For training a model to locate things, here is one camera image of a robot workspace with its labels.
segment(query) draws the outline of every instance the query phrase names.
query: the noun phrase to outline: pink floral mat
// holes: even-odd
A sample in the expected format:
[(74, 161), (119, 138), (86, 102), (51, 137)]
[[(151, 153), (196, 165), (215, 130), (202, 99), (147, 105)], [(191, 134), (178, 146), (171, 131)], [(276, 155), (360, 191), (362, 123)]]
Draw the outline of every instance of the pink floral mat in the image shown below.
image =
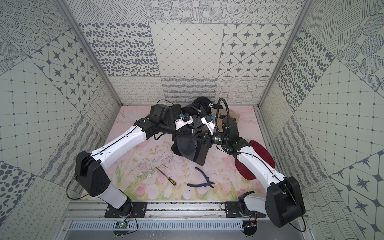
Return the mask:
[[(106, 142), (129, 129), (137, 119), (148, 115), (150, 109), (150, 106), (121, 107)], [(247, 141), (253, 139), (265, 147), (253, 108), (230, 107), (230, 110), (240, 116), (237, 119), (240, 136)], [(204, 166), (199, 166), (173, 154), (170, 149), (172, 144), (169, 134), (157, 141), (150, 138), (120, 157), (107, 174), (115, 186), (135, 200), (230, 200), (247, 191), (265, 195), (260, 182), (243, 178), (235, 167), (234, 157), (217, 150), (215, 145), (208, 151)], [(215, 183), (214, 188), (187, 186), (187, 183), (206, 182), (203, 175), (194, 169), (196, 166)], [(177, 185), (173, 186), (155, 167), (175, 180)], [(84, 199), (97, 198), (87, 196)]]

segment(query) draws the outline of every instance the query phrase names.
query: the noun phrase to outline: perforated metal panel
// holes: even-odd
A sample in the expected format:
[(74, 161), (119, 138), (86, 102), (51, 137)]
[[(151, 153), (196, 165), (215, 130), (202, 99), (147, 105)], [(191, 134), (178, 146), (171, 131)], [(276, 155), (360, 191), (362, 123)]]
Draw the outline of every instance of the perforated metal panel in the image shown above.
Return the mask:
[[(115, 228), (121, 221), (72, 221), (70, 230), (135, 230), (131, 219), (128, 228)], [(138, 220), (139, 230), (242, 230), (242, 220)]]

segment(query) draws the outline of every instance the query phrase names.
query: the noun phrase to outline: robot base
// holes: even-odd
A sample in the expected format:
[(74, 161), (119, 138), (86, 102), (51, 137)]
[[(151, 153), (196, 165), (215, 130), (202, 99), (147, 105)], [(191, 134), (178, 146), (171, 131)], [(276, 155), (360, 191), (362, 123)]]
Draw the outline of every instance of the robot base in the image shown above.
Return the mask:
[(119, 209), (112, 207), (108, 204), (105, 211), (105, 218), (118, 218), (127, 217), (132, 212), (132, 217), (143, 218), (147, 211), (147, 202), (131, 202), (128, 198), (127, 201)]

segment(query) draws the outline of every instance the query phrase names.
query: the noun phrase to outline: black motor housing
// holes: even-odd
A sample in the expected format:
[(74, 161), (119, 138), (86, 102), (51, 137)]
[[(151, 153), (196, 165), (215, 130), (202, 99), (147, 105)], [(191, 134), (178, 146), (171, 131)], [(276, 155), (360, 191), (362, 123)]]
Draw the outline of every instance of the black motor housing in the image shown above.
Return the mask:
[(304, 215), (305, 206), (299, 182), (294, 177), (285, 177), (283, 181), (269, 186), (266, 191), (265, 211), (277, 227)]

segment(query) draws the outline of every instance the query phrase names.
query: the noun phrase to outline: yellow screwdriver handle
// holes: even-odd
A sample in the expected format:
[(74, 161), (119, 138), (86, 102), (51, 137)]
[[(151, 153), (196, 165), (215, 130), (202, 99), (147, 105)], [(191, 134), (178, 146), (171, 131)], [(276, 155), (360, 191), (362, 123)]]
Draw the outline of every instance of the yellow screwdriver handle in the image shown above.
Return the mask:
[(168, 178), (168, 181), (170, 181), (174, 186), (176, 186), (176, 182), (173, 181), (170, 177)]

